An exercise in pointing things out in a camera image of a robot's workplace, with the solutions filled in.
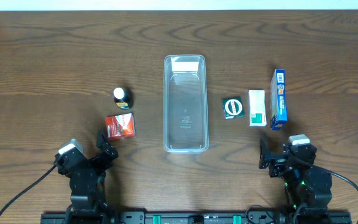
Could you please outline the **white and green box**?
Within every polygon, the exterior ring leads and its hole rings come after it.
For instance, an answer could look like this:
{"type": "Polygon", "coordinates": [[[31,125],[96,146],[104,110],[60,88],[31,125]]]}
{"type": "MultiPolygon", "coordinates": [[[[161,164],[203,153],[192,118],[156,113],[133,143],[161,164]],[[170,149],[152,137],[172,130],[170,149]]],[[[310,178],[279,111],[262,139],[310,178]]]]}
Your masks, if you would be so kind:
{"type": "Polygon", "coordinates": [[[264,127],[267,125],[265,111],[265,91],[249,90],[249,126],[264,127]]]}

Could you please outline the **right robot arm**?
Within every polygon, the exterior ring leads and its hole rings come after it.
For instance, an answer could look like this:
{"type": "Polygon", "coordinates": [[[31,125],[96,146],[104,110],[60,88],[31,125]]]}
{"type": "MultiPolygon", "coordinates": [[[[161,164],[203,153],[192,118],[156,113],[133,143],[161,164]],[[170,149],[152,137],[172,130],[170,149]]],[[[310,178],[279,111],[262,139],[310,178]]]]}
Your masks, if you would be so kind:
{"type": "Polygon", "coordinates": [[[331,174],[313,168],[317,148],[304,134],[291,136],[281,154],[273,154],[266,139],[260,140],[259,169],[285,183],[288,207],[277,223],[331,223],[328,203],[332,199],[331,174]]]}

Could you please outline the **red Panadol box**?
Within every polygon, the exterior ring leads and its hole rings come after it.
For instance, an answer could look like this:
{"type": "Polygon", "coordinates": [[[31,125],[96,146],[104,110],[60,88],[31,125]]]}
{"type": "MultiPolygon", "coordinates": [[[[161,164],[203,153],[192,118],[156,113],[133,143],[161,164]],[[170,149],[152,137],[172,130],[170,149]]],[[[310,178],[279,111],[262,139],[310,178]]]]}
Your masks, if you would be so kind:
{"type": "Polygon", "coordinates": [[[136,136],[132,113],[105,117],[105,124],[109,140],[134,138],[136,136]]]}

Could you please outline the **dark syrup bottle white cap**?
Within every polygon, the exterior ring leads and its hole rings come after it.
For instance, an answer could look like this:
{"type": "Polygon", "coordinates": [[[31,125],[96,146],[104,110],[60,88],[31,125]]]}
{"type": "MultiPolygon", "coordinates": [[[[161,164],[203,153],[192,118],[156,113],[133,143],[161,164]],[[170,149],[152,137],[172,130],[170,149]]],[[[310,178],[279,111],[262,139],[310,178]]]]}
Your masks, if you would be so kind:
{"type": "Polygon", "coordinates": [[[129,110],[133,107],[133,100],[131,94],[125,88],[117,87],[113,91],[114,102],[118,108],[122,110],[129,110]]]}

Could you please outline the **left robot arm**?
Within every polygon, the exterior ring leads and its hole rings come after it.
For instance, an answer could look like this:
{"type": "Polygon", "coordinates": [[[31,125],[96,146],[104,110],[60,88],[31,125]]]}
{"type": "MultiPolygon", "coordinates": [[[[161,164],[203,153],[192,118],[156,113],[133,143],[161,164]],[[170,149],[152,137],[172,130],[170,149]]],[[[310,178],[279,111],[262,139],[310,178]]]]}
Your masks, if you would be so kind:
{"type": "Polygon", "coordinates": [[[72,139],[55,155],[54,165],[58,173],[70,179],[71,205],[67,208],[63,223],[119,223],[119,215],[106,200],[106,170],[118,158],[117,150],[102,131],[98,132],[96,156],[84,156],[83,146],[72,139]]]}

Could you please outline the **long blue box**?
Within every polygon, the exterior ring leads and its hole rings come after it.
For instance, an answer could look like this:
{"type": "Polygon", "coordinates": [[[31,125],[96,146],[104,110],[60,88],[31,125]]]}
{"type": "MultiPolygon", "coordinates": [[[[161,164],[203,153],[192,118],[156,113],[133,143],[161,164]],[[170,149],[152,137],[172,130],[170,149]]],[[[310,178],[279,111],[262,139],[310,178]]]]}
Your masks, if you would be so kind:
{"type": "Polygon", "coordinates": [[[280,130],[288,121],[284,69],[275,69],[270,82],[270,112],[270,129],[280,130]]]}

